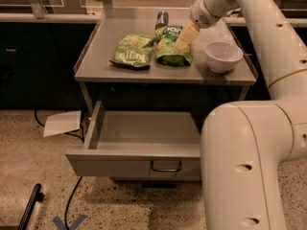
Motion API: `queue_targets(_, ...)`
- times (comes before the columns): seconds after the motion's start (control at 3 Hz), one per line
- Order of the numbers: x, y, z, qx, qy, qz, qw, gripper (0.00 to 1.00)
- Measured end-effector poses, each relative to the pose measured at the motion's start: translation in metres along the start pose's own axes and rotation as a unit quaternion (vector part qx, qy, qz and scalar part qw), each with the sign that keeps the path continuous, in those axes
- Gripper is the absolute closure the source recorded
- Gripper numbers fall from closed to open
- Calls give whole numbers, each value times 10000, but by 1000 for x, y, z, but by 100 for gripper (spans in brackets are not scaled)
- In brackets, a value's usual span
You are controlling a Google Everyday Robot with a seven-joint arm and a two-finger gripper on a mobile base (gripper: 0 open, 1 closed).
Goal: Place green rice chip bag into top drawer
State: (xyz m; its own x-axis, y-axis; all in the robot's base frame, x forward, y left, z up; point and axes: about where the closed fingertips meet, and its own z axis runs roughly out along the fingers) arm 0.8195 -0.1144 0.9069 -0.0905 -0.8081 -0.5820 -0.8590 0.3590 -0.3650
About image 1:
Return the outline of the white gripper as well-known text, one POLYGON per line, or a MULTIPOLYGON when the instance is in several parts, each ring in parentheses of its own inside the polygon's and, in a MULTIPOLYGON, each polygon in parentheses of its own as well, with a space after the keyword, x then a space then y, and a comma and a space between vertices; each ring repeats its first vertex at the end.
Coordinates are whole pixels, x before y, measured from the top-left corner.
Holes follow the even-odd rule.
POLYGON ((207 29, 215 25, 228 12, 238 9, 236 0, 196 0, 190 7, 190 19, 177 38, 175 49, 183 51, 199 36, 200 28, 207 29))

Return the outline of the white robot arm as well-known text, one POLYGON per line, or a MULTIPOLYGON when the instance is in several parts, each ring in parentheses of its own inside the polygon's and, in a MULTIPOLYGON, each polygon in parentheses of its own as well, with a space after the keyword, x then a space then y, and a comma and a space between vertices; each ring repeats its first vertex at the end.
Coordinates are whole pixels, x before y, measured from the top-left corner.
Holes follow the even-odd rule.
POLYGON ((216 107, 201 131, 206 230, 287 230, 278 165, 307 154, 307 47, 273 0, 196 0, 208 28, 241 9, 270 97, 216 107))

